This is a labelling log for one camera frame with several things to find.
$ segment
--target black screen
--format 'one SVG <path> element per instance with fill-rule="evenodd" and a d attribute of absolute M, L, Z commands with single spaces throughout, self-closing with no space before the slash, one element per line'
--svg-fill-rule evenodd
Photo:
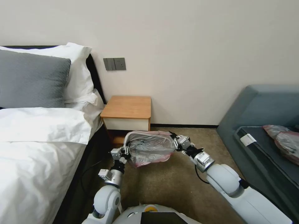
<path fill-rule="evenodd" d="M 174 212 L 143 212 L 140 224 L 187 224 Z"/>

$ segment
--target white pillow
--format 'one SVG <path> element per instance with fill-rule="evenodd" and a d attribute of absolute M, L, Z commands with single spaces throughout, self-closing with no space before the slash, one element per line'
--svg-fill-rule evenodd
<path fill-rule="evenodd" d="M 67 45 L 46 49 L 11 49 L 0 46 L 0 50 L 69 58 L 71 67 L 64 90 L 65 103 L 90 102 L 94 104 L 96 102 L 97 96 L 93 93 L 93 81 L 86 66 L 86 58 L 91 52 L 91 47 L 67 43 Z"/>

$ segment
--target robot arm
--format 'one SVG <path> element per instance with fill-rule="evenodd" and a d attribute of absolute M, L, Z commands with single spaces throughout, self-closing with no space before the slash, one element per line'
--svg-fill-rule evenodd
<path fill-rule="evenodd" d="M 196 168 L 202 173 L 207 173 L 206 180 L 217 190 L 249 224 L 289 224 L 292 221 L 272 204 L 261 193 L 251 188 L 250 185 L 229 166 L 215 164 L 215 160 L 204 152 L 203 148 L 197 149 L 190 142 L 190 138 L 171 133 L 176 150 L 188 155 Z M 110 224 L 118 206 L 121 196 L 119 189 L 122 175 L 125 170 L 126 160 L 130 158 L 128 147 L 123 146 L 111 151 L 114 165 L 110 170 L 101 170 L 99 176 L 105 180 L 106 186 L 102 187 L 94 197 L 94 212 L 89 214 L 84 224 Z"/>
<path fill-rule="evenodd" d="M 215 164 L 203 148 L 197 149 L 189 137 L 172 133 L 177 151 L 190 156 L 199 171 L 207 173 L 207 181 L 217 190 L 246 223 L 282 224 L 292 221 L 228 165 Z"/>

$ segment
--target white drawer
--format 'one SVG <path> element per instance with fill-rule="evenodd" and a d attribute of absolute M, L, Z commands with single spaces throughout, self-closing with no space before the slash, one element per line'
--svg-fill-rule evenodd
<path fill-rule="evenodd" d="M 103 118 L 108 130 L 148 131 L 148 119 Z"/>

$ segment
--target gray sofa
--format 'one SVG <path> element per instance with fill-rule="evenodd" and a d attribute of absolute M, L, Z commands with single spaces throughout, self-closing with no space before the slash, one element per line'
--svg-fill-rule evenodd
<path fill-rule="evenodd" d="M 289 174 L 296 178 L 299 166 L 278 155 L 274 142 L 261 128 L 267 124 L 285 127 L 299 124 L 299 86 L 247 86 L 220 122 L 217 132 L 245 179 L 294 223 L 299 223 L 299 184 L 284 171 L 290 167 Z M 240 137 L 251 130 L 255 130 L 254 137 L 259 140 L 246 147 Z"/>

